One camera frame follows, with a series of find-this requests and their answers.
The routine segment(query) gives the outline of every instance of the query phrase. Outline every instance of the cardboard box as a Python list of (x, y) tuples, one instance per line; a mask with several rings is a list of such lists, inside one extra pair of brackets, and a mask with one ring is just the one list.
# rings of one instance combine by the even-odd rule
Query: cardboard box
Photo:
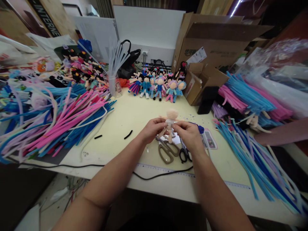
[(176, 41), (171, 71), (178, 71), (201, 47), (207, 57), (202, 61), (222, 72), (232, 66), (245, 47), (272, 26), (246, 25), (242, 17), (186, 13)]
[(192, 106), (200, 104), (201, 95), (206, 87), (221, 87), (229, 80), (228, 76), (210, 64), (191, 63), (186, 71), (187, 87), (184, 96)]

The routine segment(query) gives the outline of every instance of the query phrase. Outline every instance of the black scissors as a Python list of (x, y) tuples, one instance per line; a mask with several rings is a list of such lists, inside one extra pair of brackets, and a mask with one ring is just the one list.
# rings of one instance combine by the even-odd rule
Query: black scissors
[(180, 141), (182, 143), (182, 148), (180, 150), (180, 159), (182, 164), (186, 163), (187, 160), (189, 160), (190, 162), (192, 162), (192, 159), (189, 155), (189, 150), (187, 149), (187, 147), (185, 146), (184, 142), (182, 141), (182, 139), (180, 138)]

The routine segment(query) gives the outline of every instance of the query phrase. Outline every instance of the black haired doll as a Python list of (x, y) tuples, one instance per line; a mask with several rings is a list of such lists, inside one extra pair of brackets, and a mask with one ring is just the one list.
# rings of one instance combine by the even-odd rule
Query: black haired doll
[(186, 67), (186, 65), (187, 65), (187, 62), (181, 62), (181, 67), (180, 67), (180, 69), (179, 69), (179, 71), (176, 73), (176, 75), (175, 75), (175, 79), (177, 79), (180, 75), (181, 76), (186, 76), (186, 69), (185, 69), (185, 67)]

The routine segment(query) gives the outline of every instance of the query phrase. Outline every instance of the blue doll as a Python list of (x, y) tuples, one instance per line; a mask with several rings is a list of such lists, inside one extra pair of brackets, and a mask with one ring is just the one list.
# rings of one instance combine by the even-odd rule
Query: blue doll
[(173, 102), (175, 103), (176, 97), (177, 96), (183, 96), (182, 90), (186, 88), (186, 83), (184, 81), (180, 81), (177, 88), (176, 88), (176, 95), (173, 98)]
[(156, 97), (157, 97), (157, 95), (159, 94), (159, 101), (161, 101), (161, 92), (162, 92), (163, 90), (165, 90), (164, 83), (165, 83), (165, 81), (164, 81), (163, 78), (157, 79), (157, 85), (156, 85), (156, 87), (154, 88), (154, 89), (157, 88), (157, 92), (156, 92), (155, 96), (153, 97), (153, 100), (155, 100)]
[(150, 77), (148, 75), (144, 77), (143, 82), (141, 83), (140, 86), (142, 87), (140, 97), (142, 98), (143, 95), (145, 94), (145, 97), (149, 98), (151, 84), (150, 84)]

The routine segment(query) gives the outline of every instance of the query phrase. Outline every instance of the white table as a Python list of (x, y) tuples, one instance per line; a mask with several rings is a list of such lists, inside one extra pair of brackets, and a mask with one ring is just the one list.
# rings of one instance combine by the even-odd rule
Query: white table
[[(136, 137), (150, 119), (159, 115), (165, 116), (169, 108), (175, 108), (179, 111), (179, 119), (197, 123), (211, 131), (218, 145), (218, 150), (212, 150), (212, 161), (247, 215), (294, 226), (303, 226), (305, 224), (304, 217), (292, 214), (280, 201), (268, 201), (256, 182), (259, 201), (255, 200), (250, 189), (251, 185), (247, 173), (222, 135), (214, 130), (214, 125), (211, 122), (213, 119), (212, 113), (198, 115), (198, 107), (190, 106), (185, 97), (178, 97), (176, 103), (166, 102), (165, 99), (159, 102), (158, 99), (153, 101), (152, 99), (146, 99), (145, 96), (143, 98), (139, 96), (134, 97), (127, 92), (127, 88), (123, 89), (123, 96), (117, 100), (114, 104), (115, 111), (107, 117), (97, 133), (97, 135), (102, 135), (102, 137), (96, 140), (91, 139), (85, 146), (83, 153), (88, 153), (88, 155), (82, 155), (82, 149), (74, 146), (62, 160), (61, 164), (73, 166), (86, 164), (104, 165)], [(124, 137), (131, 130), (133, 130), (133, 133), (124, 140)], [(36, 160), (28, 160), (27, 162), (42, 166), (51, 165)], [(135, 172), (145, 178), (165, 173), (166, 170), (164, 169), (181, 170), (187, 169), (192, 165), (191, 163), (182, 164), (179, 158), (175, 158), (173, 163), (166, 165), (158, 154), (158, 143), (156, 140), (150, 143), (144, 150), (139, 163)], [(57, 167), (50, 170), (91, 179), (100, 168)], [(149, 181), (141, 180), (133, 175), (128, 187), (197, 203), (193, 170), (189, 173), (161, 176)]]

